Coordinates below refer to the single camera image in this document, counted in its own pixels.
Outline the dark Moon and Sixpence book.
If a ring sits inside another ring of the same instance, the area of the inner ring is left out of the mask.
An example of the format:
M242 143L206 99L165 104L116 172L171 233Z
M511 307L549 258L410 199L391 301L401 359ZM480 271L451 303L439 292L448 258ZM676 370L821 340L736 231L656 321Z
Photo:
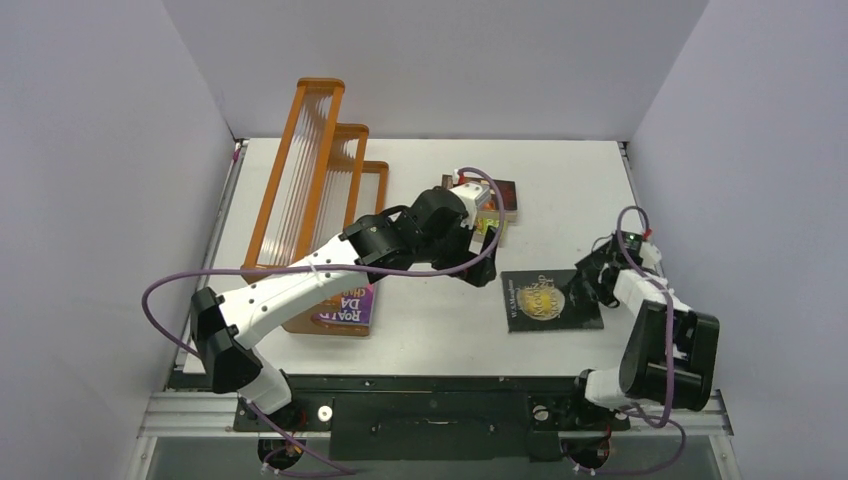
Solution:
M509 333L602 330L599 304L572 289L575 269L500 273Z

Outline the colourful Roald Dahl paperback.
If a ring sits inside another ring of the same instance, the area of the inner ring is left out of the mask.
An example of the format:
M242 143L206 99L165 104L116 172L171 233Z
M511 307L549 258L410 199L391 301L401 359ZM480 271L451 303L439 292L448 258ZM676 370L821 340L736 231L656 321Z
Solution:
M375 300L375 286L367 285L344 292L338 311L319 313L312 320L326 327L353 327L369 329Z

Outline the orange wooden file rack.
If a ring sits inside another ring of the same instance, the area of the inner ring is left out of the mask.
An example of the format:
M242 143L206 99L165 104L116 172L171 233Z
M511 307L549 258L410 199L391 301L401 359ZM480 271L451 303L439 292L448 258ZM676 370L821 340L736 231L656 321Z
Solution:
M385 207L389 166L369 161L369 128L338 116L345 84L298 80L242 265L250 285Z

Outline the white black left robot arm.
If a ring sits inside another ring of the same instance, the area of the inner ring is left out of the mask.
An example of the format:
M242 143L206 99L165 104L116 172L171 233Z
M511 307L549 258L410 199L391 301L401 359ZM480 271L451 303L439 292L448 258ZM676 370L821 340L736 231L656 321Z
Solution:
M475 182L433 187L410 206L359 218L283 273L223 293L195 292L191 339L212 391L239 394L272 429L291 427L299 405L286 375L259 353L263 338L336 295L387 276L413 276L417 264L486 285L496 275L495 235L480 253L470 244L477 213L492 198L490 187Z

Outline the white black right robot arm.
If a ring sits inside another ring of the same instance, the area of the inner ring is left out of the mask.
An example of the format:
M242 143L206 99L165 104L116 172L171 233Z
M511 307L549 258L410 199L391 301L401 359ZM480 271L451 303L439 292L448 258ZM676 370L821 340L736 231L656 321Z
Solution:
M618 366L586 370L564 400L566 418L588 427L609 410L639 402L700 411L708 403L720 323L681 301L656 267L644 236L614 233L575 265L566 288L575 305L624 308L633 327Z

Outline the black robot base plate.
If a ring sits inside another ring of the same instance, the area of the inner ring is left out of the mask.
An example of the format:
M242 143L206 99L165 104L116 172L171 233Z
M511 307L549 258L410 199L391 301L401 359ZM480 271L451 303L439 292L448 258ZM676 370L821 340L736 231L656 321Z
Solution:
M590 404L579 377L296 374L287 409L258 415L237 399L229 418L235 431L259 434L260 461L285 474L320 438L337 463L567 458L589 471L609 459L614 434L654 426L660 414Z

